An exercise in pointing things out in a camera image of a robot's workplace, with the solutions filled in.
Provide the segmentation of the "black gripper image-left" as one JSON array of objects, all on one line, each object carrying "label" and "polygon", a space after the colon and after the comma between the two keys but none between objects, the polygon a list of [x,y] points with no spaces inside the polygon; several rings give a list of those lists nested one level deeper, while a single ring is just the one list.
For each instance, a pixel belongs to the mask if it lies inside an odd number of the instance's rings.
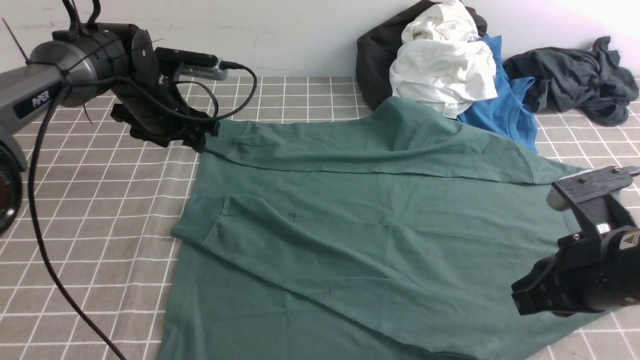
[{"label": "black gripper image-left", "polygon": [[119,103],[112,107],[111,118],[129,125],[134,139],[163,148],[181,141],[183,146],[203,153],[207,136],[218,135],[220,120],[190,107],[178,89],[180,80],[160,79],[144,85],[129,77],[117,77],[111,90]]}]

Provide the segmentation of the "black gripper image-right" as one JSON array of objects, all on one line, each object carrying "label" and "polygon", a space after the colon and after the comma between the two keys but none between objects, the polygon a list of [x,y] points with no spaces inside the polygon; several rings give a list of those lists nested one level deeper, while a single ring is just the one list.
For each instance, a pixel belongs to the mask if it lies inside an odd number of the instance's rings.
[{"label": "black gripper image-right", "polygon": [[558,239],[557,245],[555,254],[538,260],[511,285],[518,313],[571,317],[608,310],[608,233],[578,232]]}]

